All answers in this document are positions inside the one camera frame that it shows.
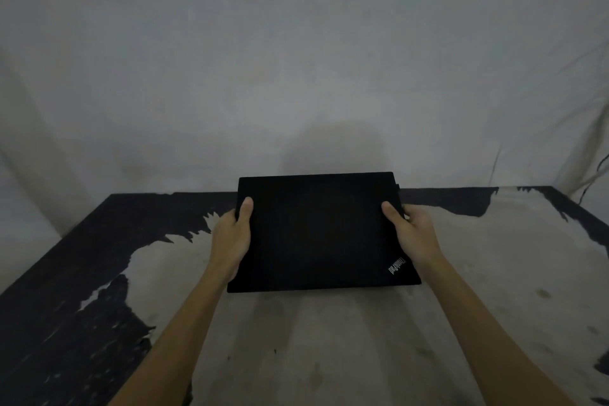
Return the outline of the person's right forearm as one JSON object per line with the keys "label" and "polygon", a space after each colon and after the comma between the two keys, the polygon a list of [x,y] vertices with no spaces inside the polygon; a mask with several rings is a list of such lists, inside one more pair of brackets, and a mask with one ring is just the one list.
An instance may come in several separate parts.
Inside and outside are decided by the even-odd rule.
{"label": "person's right forearm", "polygon": [[506,333],[442,254],[416,269],[437,298],[487,406],[576,406]]}

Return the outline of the person's right hand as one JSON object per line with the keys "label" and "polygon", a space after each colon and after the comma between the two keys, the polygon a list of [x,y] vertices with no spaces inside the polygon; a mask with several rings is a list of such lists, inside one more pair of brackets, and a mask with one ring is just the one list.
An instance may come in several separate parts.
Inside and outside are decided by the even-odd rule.
{"label": "person's right hand", "polygon": [[422,275],[448,264],[440,249],[432,218],[421,206],[403,204],[405,231],[397,235],[400,247]]}

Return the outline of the person's left forearm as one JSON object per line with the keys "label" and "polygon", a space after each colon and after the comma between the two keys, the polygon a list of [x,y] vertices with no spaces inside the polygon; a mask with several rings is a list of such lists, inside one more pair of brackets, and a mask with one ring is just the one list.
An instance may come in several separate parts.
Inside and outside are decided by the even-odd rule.
{"label": "person's left forearm", "polygon": [[218,302],[238,265],[210,263],[108,406],[182,406]]}

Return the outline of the black laptop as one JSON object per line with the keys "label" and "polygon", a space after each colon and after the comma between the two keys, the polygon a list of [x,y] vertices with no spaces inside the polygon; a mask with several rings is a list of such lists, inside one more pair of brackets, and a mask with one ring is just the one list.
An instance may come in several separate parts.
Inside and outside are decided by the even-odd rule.
{"label": "black laptop", "polygon": [[250,247],[228,293],[421,285],[384,216],[404,214],[391,171],[241,177],[250,197]]}

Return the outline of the white cloth backdrop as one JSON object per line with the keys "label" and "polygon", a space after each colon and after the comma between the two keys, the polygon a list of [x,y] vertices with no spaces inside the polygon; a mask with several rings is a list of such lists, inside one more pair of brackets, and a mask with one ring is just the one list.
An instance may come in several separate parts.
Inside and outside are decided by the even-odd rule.
{"label": "white cloth backdrop", "polygon": [[61,235],[267,174],[576,193],[607,101],[609,0],[0,0],[0,151]]}

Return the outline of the person's left hand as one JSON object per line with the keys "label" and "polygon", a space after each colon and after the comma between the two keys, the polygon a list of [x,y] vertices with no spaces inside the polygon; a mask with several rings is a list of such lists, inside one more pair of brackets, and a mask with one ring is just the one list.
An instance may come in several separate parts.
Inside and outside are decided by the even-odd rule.
{"label": "person's left hand", "polygon": [[232,209],[223,214],[212,232],[211,252],[205,271],[222,279],[225,285],[234,279],[250,247],[251,232],[240,231],[236,225],[239,210]]}

